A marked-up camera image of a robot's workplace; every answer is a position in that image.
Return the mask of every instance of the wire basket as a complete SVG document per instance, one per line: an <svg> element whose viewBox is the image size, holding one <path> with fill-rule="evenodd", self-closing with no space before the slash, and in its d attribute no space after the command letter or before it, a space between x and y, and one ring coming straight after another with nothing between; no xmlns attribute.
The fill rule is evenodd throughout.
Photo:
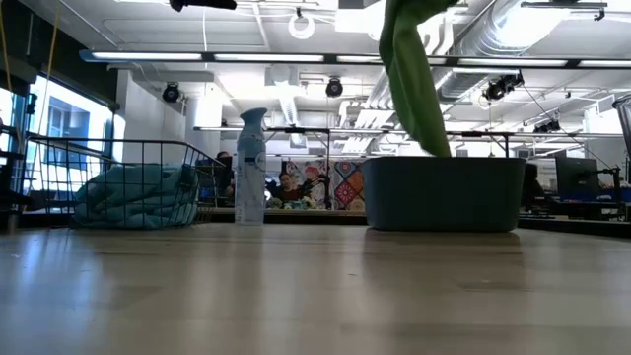
<svg viewBox="0 0 631 355"><path fill-rule="evenodd" d="M109 158L112 154L125 163ZM32 136L22 181L34 204L24 213L47 215L50 227L164 229L207 223L213 208L228 198L222 191L229 172L230 167L177 141Z"/></svg>

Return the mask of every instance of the person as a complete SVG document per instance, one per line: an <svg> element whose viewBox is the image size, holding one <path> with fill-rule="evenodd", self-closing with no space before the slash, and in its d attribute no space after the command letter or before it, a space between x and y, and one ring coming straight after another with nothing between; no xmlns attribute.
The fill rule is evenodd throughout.
<svg viewBox="0 0 631 355"><path fill-rule="evenodd" d="M303 196L317 200L317 196L320 194L325 195L322 191L328 185L328 177L324 174L320 174L316 167L307 167L305 170L307 179L303 183L302 191Z"/></svg>
<svg viewBox="0 0 631 355"><path fill-rule="evenodd" d="M234 204L235 200L235 172L232 170L232 156L226 151L217 153L217 160L226 165L230 171L225 174L220 183L221 196L227 198L227 204Z"/></svg>
<svg viewBox="0 0 631 355"><path fill-rule="evenodd" d="M277 196L281 201L291 202L300 201L303 198L303 193L296 188L294 179L287 173L281 173L278 176L280 180L280 188L277 191Z"/></svg>
<svg viewBox="0 0 631 355"><path fill-rule="evenodd" d="M537 197L545 197L545 192L537 181L538 169L535 164L526 164L524 187L522 189L522 207L532 207Z"/></svg>

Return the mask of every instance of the white wall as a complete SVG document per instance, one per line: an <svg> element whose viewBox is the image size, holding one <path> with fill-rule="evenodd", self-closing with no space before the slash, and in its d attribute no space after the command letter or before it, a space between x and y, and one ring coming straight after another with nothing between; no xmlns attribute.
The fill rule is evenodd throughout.
<svg viewBox="0 0 631 355"><path fill-rule="evenodd" d="M221 105L219 109L219 122L215 127L221 126ZM185 139L186 142L193 147L199 149L209 157L215 158L217 153L220 152L220 136L221 132L212 131L195 131L193 127L199 124L198 115L209 114L204 109L204 104L201 99L191 99L186 101L186 127L185 127Z"/></svg>
<svg viewBox="0 0 631 355"><path fill-rule="evenodd" d="M131 73L118 73L116 100L121 105L119 115L125 120L125 139L172 140L185 142L186 119L181 112L165 104L133 81ZM144 163L182 164L186 149L176 144L145 144ZM123 163L142 163L142 145L125 143Z"/></svg>

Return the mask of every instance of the green cloth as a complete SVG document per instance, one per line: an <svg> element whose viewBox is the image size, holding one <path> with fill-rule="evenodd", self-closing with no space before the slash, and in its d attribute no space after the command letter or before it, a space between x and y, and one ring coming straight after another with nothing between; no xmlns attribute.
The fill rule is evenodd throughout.
<svg viewBox="0 0 631 355"><path fill-rule="evenodd" d="M437 157L449 157L451 152L432 72L416 28L456 2L387 0L379 43L401 125L423 149Z"/></svg>

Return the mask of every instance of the teal towel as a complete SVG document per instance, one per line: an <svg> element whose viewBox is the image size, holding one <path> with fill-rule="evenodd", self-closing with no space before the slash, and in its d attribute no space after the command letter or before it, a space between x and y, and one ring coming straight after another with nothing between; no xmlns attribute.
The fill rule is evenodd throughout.
<svg viewBox="0 0 631 355"><path fill-rule="evenodd" d="M197 212L194 167L114 167L75 194L74 220L90 228L160 229L186 226Z"/></svg>

